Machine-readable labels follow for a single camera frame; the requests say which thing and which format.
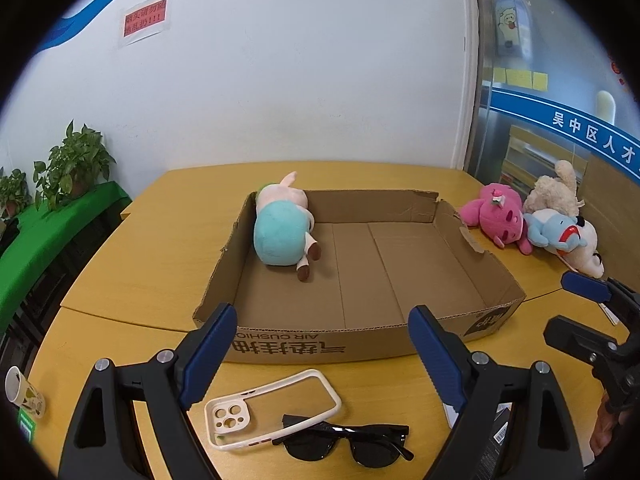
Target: green leaf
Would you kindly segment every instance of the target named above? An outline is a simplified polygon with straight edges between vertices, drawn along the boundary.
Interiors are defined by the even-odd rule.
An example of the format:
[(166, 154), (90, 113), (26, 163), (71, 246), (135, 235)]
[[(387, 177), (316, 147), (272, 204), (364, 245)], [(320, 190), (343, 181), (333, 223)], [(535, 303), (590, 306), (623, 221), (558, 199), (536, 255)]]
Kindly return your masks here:
[(71, 194), (71, 190), (73, 189), (74, 181), (71, 179), (71, 175), (66, 174), (64, 177), (60, 179), (60, 189), (64, 194)]
[(74, 160), (70, 160), (68, 161), (68, 163), (65, 166), (64, 171), (62, 172), (65, 175), (68, 175), (71, 173), (71, 171), (73, 170), (73, 168), (76, 167), (76, 162)]

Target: pig plush toy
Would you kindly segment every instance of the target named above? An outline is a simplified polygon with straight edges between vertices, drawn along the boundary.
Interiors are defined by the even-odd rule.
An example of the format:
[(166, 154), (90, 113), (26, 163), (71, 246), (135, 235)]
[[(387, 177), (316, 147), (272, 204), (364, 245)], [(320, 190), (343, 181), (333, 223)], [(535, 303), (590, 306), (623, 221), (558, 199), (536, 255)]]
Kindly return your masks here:
[(296, 266), (298, 279), (309, 277), (309, 261), (320, 259), (320, 245), (311, 236), (314, 216), (301, 189), (291, 187), (297, 173), (289, 173), (279, 184), (263, 187), (255, 199), (255, 253), (265, 265)]
[(479, 225), (484, 234), (501, 249), (516, 242), (522, 254), (531, 254), (527, 224), (522, 215), (522, 199), (505, 184), (489, 184), (480, 190), (480, 198), (460, 209), (460, 218), (468, 226)]

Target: table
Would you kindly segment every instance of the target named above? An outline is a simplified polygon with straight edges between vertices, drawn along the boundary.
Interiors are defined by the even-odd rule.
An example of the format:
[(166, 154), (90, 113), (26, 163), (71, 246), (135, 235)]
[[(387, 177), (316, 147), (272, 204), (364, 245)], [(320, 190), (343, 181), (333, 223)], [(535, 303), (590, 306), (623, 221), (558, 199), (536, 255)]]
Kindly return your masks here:
[[(619, 341), (626, 329), (613, 327), (599, 307), (563, 290), (526, 301), (497, 333), (469, 343), (472, 351), (487, 352), (501, 364), (529, 367), (547, 361), (561, 385), (571, 411), (585, 462), (590, 462), (588, 439), (602, 395), (590, 368), (545, 345), (546, 321), (562, 314), (614, 336)], [(47, 399), (47, 413), (38, 423), (34, 445), (57, 470), (66, 428), (91, 366), (101, 357), (117, 365), (148, 360), (159, 349), (174, 348), (181, 332), (135, 326), (89, 316), (62, 308), (47, 333), (31, 369), (30, 381)], [(214, 397), (266, 384), (296, 373), (303, 365), (223, 364), (203, 402), (189, 415), (198, 437), (223, 478), (288, 478), (305, 480), (422, 478), (444, 443), (449, 428), (442, 404), (420, 359), (406, 356), (368, 362), (318, 365), (342, 397), (342, 411), (332, 421), (339, 424), (389, 422), (411, 427), (407, 447), (416, 458), (402, 459), (388, 468), (371, 470), (358, 466), (341, 442), (326, 459), (316, 463), (292, 459), (282, 448), (264, 445), (243, 452), (217, 452), (206, 444), (204, 403)], [(145, 406), (137, 405), (142, 440), (158, 480), (168, 479)]]
[(115, 182), (100, 184), (66, 207), (49, 212), (31, 205), (20, 215), (20, 234), (0, 257), (0, 333), (40, 275), (101, 212), (120, 199), (129, 200)]
[[(436, 190), (453, 206), (478, 196), (463, 171), (366, 162), (268, 162), (169, 171), (124, 211), (62, 305), (117, 321), (188, 332), (220, 250), (247, 195), (298, 170), (303, 189)], [(511, 271), (529, 299), (560, 289), (566, 270), (552, 254), (500, 250), (474, 236)]]

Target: paper cup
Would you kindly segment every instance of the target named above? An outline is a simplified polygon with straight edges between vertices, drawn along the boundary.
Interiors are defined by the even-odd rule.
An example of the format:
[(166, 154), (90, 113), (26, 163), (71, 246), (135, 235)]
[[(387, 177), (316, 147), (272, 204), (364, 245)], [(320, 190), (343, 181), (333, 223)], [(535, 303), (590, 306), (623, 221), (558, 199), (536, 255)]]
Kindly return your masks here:
[(25, 378), (17, 366), (12, 366), (4, 379), (6, 398), (29, 415), (40, 418), (46, 403), (42, 394)]

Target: potted plant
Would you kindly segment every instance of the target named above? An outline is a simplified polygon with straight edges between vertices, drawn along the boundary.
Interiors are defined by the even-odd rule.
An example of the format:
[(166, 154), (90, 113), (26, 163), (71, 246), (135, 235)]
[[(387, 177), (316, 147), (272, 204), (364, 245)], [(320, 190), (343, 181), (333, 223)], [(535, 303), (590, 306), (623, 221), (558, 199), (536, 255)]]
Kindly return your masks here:
[(0, 211), (4, 210), (3, 215), (13, 218), (29, 205), (31, 196), (26, 178), (20, 170), (5, 175), (4, 168), (0, 168)]
[(109, 179), (109, 166), (116, 162), (102, 143), (102, 135), (86, 124), (79, 132), (74, 131), (74, 122), (66, 127), (66, 137), (61, 146), (50, 150), (49, 164), (33, 163), (33, 181), (36, 183), (36, 208), (44, 198), (49, 210), (65, 205), (91, 188), (102, 175)]

